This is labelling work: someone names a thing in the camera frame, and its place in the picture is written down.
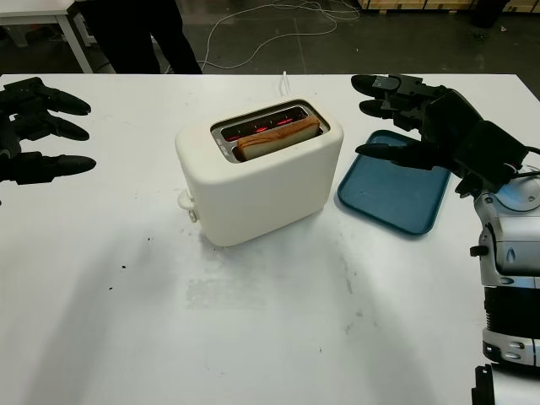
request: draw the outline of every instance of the toaster lever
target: toaster lever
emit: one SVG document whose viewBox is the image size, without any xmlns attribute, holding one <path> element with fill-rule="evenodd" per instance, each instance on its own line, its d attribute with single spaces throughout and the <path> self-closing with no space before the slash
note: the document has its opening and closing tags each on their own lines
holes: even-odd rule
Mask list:
<svg viewBox="0 0 540 405">
<path fill-rule="evenodd" d="M 184 190 L 178 196 L 178 205 L 180 208 L 185 209 L 189 213 L 189 218 L 193 223 L 197 222 L 197 215 L 195 214 L 195 199 L 189 193 L 189 190 Z"/>
</svg>

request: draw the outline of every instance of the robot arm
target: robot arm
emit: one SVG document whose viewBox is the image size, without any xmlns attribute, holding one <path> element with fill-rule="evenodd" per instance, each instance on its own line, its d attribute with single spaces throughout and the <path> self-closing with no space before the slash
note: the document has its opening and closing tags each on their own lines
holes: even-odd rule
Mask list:
<svg viewBox="0 0 540 405">
<path fill-rule="evenodd" d="M 485 121 L 453 89 L 402 75 L 357 75 L 352 84 L 375 98 L 360 103 L 365 114 L 422 136 L 404 147 L 362 145 L 359 154 L 418 169 L 445 167 L 462 179 L 456 192 L 474 196 L 483 226 L 471 248 L 480 258 L 488 318 L 483 353 L 496 364 L 477 368 L 473 404 L 540 403 L 540 171 L 522 164 L 539 150 Z"/>
<path fill-rule="evenodd" d="M 90 106 L 68 93 L 46 87 L 41 79 L 30 78 L 6 84 L 0 91 L 0 181 L 18 184 L 52 181 L 91 170 L 95 161 L 84 156 L 47 157 L 39 152 L 23 153 L 20 141 L 35 141 L 57 135 L 84 141 L 89 134 L 49 110 L 84 116 Z"/>
</svg>

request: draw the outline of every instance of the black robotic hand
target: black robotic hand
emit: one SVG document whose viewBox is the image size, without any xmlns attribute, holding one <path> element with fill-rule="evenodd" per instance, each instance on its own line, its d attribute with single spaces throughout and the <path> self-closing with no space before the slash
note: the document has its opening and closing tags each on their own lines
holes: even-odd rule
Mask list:
<svg viewBox="0 0 540 405">
<path fill-rule="evenodd" d="M 21 152 L 20 141 L 35 141 L 49 134 L 85 141 L 89 134 L 49 110 L 77 116 L 90 113 L 90 106 L 77 97 L 46 87 L 40 78 L 6 84 L 0 91 L 0 181 L 17 184 L 44 183 L 58 176 L 91 170 L 95 161 L 84 156 L 43 156 Z"/>
<path fill-rule="evenodd" d="M 374 98 L 360 103 L 362 112 L 391 118 L 397 127 L 418 129 L 422 136 L 408 146 L 366 144 L 356 152 L 418 169 L 445 167 L 463 179 L 456 189 L 462 197 L 481 190 L 497 192 L 514 178 L 528 153 L 453 89 L 430 87 L 421 78 L 403 75 L 356 75 L 351 82 Z"/>
</svg>

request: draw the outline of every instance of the blue tray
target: blue tray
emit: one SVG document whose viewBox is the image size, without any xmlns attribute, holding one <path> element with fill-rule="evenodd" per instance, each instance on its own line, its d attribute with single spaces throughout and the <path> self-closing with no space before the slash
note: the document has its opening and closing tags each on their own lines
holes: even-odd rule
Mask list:
<svg viewBox="0 0 540 405">
<path fill-rule="evenodd" d="M 376 131 L 367 143 L 402 146 L 411 141 L 391 131 Z M 348 208 L 401 230 L 423 235 L 435 223 L 450 171 L 411 169 L 359 155 L 343 178 L 337 196 Z"/>
</svg>

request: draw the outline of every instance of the wooden crate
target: wooden crate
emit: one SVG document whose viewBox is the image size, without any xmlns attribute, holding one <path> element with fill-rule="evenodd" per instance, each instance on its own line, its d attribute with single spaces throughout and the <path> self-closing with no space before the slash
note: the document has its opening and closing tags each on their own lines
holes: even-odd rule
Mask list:
<svg viewBox="0 0 540 405">
<path fill-rule="evenodd" d="M 363 9 L 369 10 L 419 10 L 424 0 L 360 0 Z"/>
<path fill-rule="evenodd" d="M 530 13 L 537 0 L 510 0 L 505 11 L 512 13 Z"/>
<path fill-rule="evenodd" d="M 474 4 L 477 1 L 478 0 L 358 0 L 358 3 L 365 10 L 426 9 L 457 11 L 474 9 Z M 537 0 L 510 0 L 504 11 L 507 13 L 540 13 L 540 3 Z"/>
<path fill-rule="evenodd" d="M 428 0 L 426 10 L 468 10 L 473 0 Z"/>
</svg>

